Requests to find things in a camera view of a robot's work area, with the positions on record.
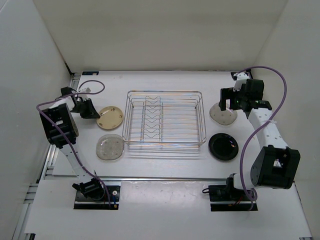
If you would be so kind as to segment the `beige round plate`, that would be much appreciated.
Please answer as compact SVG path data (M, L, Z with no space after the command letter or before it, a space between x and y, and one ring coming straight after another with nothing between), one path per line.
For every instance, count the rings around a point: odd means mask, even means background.
M113 130L121 125L124 119L123 111L117 106L106 106L99 112L97 125L104 130Z

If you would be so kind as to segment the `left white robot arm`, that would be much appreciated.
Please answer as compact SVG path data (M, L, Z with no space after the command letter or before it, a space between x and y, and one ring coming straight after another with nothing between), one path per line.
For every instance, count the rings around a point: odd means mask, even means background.
M36 106L39 111L45 136L51 145L56 146L67 158L79 183L72 187L85 198L99 201L105 196L105 188L96 175L91 173L81 162L80 151L77 149L79 130L72 113L77 113L83 119L99 119L92 100L87 97L89 88L77 91L71 87L60 89L61 96L54 101Z

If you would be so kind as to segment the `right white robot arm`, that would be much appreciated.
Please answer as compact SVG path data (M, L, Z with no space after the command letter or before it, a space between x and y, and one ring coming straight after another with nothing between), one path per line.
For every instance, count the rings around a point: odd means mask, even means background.
M290 189L298 169L301 155L282 138L273 120L275 112L263 100L263 92L264 82L244 73L234 77L234 87L220 91L220 110L242 110L254 128L251 136L257 137L260 146L251 168L235 173L233 182L225 186L224 193L230 200L252 188Z

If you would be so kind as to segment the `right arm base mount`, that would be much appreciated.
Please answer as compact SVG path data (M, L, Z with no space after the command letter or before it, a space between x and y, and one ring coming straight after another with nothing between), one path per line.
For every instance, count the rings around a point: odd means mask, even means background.
M256 202L253 205L243 190L226 185L209 185L202 190L209 196L211 212L247 212L258 211Z

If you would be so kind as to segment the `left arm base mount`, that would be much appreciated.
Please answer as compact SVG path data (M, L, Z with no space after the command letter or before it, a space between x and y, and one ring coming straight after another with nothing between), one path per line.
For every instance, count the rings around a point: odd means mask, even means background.
M117 211L120 204L121 186L107 185L110 196L110 202L106 193L102 193L100 197L85 197L80 191L76 191L73 209L74 210L110 210Z

